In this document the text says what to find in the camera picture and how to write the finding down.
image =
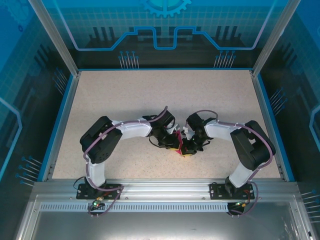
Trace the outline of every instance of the speckled tabletop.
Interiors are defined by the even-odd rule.
[[[79,140],[101,116],[136,120],[168,110],[182,126],[195,111],[211,109],[225,122],[265,123],[248,70],[83,71],[59,151],[53,179],[85,175]],[[201,117],[211,117],[201,113]],[[121,140],[106,161],[108,179],[225,178],[239,163],[231,142],[211,141],[203,152],[182,157],[152,146],[147,137]],[[276,162],[257,178],[279,178]]]

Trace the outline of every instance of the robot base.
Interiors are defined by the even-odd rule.
[[[248,195],[244,192],[248,190],[250,192],[250,200],[255,199],[255,193],[251,184],[245,184],[242,187],[236,189],[236,192],[230,196],[225,188],[225,183],[212,183],[209,184],[209,192],[211,200],[247,200]]]
[[[100,186],[100,188],[114,189],[114,188],[118,188],[121,186],[122,186],[121,184],[107,184],[107,183],[105,183],[102,186]],[[88,183],[82,183],[82,184],[79,184],[79,186],[78,186],[78,190],[76,193],[76,199],[95,200],[99,197],[103,197],[103,199],[105,199],[105,200],[114,200],[117,195],[118,195],[117,191],[111,191],[111,192],[100,191],[100,190],[93,188]]]

